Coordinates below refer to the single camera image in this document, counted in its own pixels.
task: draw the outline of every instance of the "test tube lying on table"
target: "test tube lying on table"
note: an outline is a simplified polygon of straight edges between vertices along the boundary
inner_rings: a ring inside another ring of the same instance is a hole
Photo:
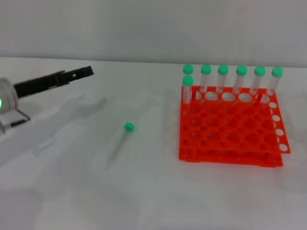
[[[121,136],[121,138],[119,139],[118,143],[116,144],[110,158],[109,158],[109,162],[112,163],[116,157],[118,156],[119,150],[121,149],[122,145],[125,143],[125,141],[128,139],[128,137],[130,136],[131,133],[133,133],[134,131],[134,125],[132,123],[126,123],[124,125],[124,132]]]

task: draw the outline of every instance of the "test tube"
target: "test tube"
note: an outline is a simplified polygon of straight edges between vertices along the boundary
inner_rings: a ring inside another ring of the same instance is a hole
[[[216,92],[217,93],[222,93],[224,91],[224,86],[225,86],[225,80],[226,80],[226,75],[228,74],[228,66],[227,65],[220,65],[218,69],[219,77],[217,79],[217,87],[216,87]]]
[[[201,92],[207,92],[210,73],[211,73],[210,65],[203,65],[201,67]]]
[[[275,92],[276,86],[279,82],[279,79],[283,75],[283,69],[281,67],[274,67],[272,70],[272,76],[269,83],[269,86],[267,88],[266,94],[269,96],[272,96]]]
[[[257,66],[255,68],[254,73],[255,73],[254,81],[249,89],[249,94],[251,95],[257,94],[261,79],[265,74],[265,68],[263,66]]]
[[[184,76],[182,84],[183,84],[183,103],[190,104],[192,96],[193,78],[190,75]]]
[[[121,146],[124,144],[124,142],[127,140],[127,138],[129,137],[129,135],[134,131],[134,125],[133,123],[126,123],[124,125],[124,133],[122,134],[121,138],[119,139],[115,149],[113,150],[111,157],[109,159],[110,162],[114,161],[115,158],[118,155],[118,152],[121,148]]]
[[[185,75],[191,75],[193,73],[193,66],[190,64],[186,64],[183,66],[183,73]]]
[[[239,94],[242,88],[244,76],[247,74],[248,68],[246,66],[238,66],[236,68],[236,81],[233,88],[234,94]]]

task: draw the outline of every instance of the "white wall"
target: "white wall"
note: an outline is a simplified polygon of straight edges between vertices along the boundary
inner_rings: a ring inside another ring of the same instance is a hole
[[[0,56],[307,67],[307,0],[1,0]]]

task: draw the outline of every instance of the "green cap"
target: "green cap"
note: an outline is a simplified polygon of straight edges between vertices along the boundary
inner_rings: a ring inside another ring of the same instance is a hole
[[[184,76],[182,79],[182,84],[185,86],[191,86],[193,84],[193,78],[191,76]]]
[[[274,67],[272,70],[272,75],[276,78],[280,78],[283,75],[283,69],[280,67]]]
[[[183,66],[183,73],[184,74],[192,74],[193,73],[193,66],[190,64],[186,64]]]
[[[244,76],[248,72],[248,68],[246,66],[238,66],[236,68],[237,75]]]
[[[201,67],[201,73],[205,74],[205,75],[211,74],[211,66],[210,65],[203,65]]]
[[[219,66],[219,70],[218,70],[218,73],[221,74],[221,75],[226,75],[229,71],[229,68],[227,65],[220,65]]]
[[[129,123],[127,122],[124,126],[124,129],[127,131],[127,132],[130,132],[132,133],[134,131],[134,125],[133,123]]]
[[[262,76],[264,76],[264,74],[265,74],[265,68],[264,68],[263,66],[257,66],[257,67],[255,68],[254,73],[255,73],[256,76],[262,77]]]

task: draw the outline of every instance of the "orange plastic rack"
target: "orange plastic rack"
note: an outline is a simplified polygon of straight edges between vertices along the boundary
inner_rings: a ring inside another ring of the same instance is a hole
[[[281,153],[290,153],[276,95],[266,89],[240,95],[225,87],[223,94],[192,86],[190,104],[180,105],[179,159],[263,167],[282,166]]]

